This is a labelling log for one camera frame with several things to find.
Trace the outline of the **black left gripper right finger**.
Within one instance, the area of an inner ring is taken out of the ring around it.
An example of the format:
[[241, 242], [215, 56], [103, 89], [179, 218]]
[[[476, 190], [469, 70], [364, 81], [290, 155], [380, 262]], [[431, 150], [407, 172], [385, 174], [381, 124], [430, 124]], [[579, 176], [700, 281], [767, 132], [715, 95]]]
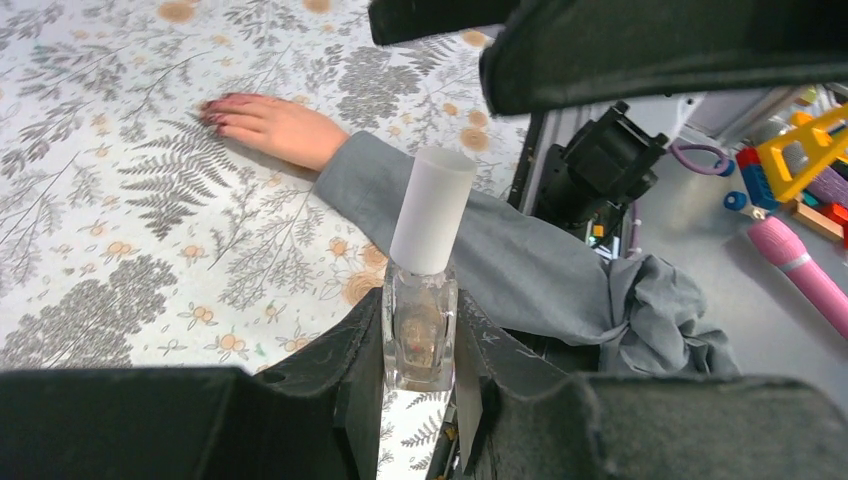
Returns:
[[456, 313], [460, 465], [468, 479], [843, 479], [847, 419], [792, 379], [566, 372]]

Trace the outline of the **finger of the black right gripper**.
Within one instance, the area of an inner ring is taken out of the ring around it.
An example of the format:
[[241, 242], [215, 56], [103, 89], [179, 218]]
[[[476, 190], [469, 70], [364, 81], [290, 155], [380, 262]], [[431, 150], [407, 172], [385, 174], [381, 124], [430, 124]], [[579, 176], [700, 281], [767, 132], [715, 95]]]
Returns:
[[376, 45], [389, 46], [502, 24], [519, 0], [374, 0], [367, 13]]
[[525, 1], [480, 60], [504, 116], [846, 77], [843, 1]]

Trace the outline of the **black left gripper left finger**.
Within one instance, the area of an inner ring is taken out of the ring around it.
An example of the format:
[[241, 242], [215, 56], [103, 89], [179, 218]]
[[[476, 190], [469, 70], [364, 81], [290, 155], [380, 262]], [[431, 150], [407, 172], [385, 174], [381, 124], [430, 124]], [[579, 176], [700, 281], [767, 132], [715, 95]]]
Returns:
[[373, 479], [381, 292], [284, 361], [1, 377], [5, 479]]

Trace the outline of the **white nail polish cap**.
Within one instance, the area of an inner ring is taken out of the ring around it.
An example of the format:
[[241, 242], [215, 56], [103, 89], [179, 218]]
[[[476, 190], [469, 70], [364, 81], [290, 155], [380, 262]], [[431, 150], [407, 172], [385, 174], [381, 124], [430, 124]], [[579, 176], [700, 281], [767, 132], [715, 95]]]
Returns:
[[475, 161], [453, 150], [418, 150], [390, 245], [395, 264], [417, 275], [446, 269], [476, 168]]

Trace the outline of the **clear nail polish bottle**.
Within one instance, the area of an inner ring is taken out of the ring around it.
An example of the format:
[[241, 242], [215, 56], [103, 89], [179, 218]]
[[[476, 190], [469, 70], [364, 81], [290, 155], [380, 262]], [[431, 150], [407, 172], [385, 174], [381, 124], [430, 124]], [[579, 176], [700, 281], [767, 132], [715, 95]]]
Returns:
[[388, 264], [381, 301], [388, 389], [419, 393], [452, 389], [458, 294], [452, 265], [435, 275], [420, 275]]

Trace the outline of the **grey sleeved forearm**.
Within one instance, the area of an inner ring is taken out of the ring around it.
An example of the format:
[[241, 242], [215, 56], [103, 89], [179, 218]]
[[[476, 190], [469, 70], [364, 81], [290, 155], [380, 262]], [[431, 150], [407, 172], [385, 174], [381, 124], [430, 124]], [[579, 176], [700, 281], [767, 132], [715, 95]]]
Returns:
[[459, 285], [498, 326], [596, 346], [622, 375], [735, 375], [726, 333], [695, 281], [654, 255], [605, 261], [588, 245], [473, 192], [453, 259]]

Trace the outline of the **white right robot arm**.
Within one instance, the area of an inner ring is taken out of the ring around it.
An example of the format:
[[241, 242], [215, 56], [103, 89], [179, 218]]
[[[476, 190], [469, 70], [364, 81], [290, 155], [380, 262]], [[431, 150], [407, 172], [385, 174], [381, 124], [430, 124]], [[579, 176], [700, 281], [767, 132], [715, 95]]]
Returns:
[[381, 46], [499, 25], [479, 67], [495, 115], [538, 120], [609, 103], [578, 129], [536, 202], [561, 228], [655, 182], [671, 134], [638, 124], [634, 99], [847, 76], [843, 1], [373, 1], [368, 16]]

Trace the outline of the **person's hand with painted nails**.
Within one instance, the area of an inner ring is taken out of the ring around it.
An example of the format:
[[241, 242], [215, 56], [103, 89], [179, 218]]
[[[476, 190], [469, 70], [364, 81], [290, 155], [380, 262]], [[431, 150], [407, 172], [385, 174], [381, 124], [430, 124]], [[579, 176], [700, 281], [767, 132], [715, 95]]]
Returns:
[[259, 94], [223, 95], [203, 104], [200, 116], [223, 138], [314, 172], [323, 171], [350, 138], [314, 110]]

